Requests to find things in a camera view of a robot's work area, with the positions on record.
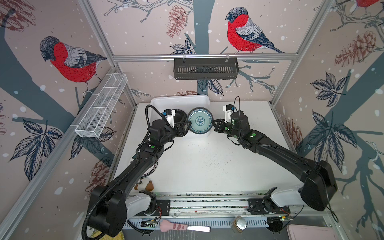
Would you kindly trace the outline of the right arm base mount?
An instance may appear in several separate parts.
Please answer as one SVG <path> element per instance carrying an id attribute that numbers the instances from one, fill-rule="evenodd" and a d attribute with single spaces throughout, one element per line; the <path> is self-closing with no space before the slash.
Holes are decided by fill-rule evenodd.
<path id="1" fill-rule="evenodd" d="M 251 215 L 290 215 L 289 207 L 278 207 L 271 200 L 248 199 L 247 211 Z"/>

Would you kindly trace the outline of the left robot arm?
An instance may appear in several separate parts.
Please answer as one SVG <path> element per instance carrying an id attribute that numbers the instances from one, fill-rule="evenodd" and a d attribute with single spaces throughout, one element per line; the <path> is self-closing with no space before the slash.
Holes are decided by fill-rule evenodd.
<path id="1" fill-rule="evenodd" d="M 81 236 L 88 240 L 89 227 L 100 231 L 97 240 L 108 235 L 115 237 L 120 233 L 126 221 L 141 212 L 153 212 L 156 208 L 156 195 L 149 191 L 140 191 L 135 197 L 127 198 L 144 173 L 151 168 L 167 150 L 165 144 L 174 143 L 175 138 L 184 137 L 191 126 L 190 121 L 170 124 L 173 110 L 160 113 L 159 120 L 150 122 L 146 117 L 147 132 L 136 149 L 133 162 L 126 169 L 103 186 L 97 186 L 91 193 L 88 211 L 82 226 Z"/>

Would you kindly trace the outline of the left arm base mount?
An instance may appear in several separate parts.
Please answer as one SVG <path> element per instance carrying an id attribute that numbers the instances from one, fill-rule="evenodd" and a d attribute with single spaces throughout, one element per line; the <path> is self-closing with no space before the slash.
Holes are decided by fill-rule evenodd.
<path id="1" fill-rule="evenodd" d="M 141 212 L 137 216 L 144 217 L 160 217 L 160 216 L 169 216 L 171 209 L 170 200 L 157 200 L 154 210 L 149 209 L 148 211 Z"/>

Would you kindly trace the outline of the black plate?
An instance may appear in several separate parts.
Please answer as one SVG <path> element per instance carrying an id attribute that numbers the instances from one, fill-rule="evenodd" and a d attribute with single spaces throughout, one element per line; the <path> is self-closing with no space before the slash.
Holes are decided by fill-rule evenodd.
<path id="1" fill-rule="evenodd" d="M 185 122 L 188 118 L 188 115 L 179 109 L 175 109 L 175 115 L 174 115 L 174 123 L 180 123 L 180 122 Z"/>

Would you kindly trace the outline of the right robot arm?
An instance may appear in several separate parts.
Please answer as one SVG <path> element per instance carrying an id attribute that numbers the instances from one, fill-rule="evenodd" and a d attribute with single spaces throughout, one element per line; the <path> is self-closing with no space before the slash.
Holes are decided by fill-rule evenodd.
<path id="1" fill-rule="evenodd" d="M 299 189 L 304 203 L 317 211 L 324 211 L 337 192 L 336 179 L 329 163 L 315 162 L 278 145 L 267 135 L 251 129 L 243 111 L 231 113 L 231 119 L 212 121 L 215 132 L 233 137 L 238 145 L 255 154 L 267 157 L 296 176 L 304 186 Z"/>

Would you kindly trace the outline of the teal patterned small plate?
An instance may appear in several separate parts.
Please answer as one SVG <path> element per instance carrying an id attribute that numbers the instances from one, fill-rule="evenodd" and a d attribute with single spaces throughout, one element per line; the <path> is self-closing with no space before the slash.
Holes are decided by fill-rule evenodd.
<path id="1" fill-rule="evenodd" d="M 191 122 L 190 131 L 194 134 L 203 135 L 212 129 L 213 115 L 206 108 L 192 109 L 187 118 Z"/>

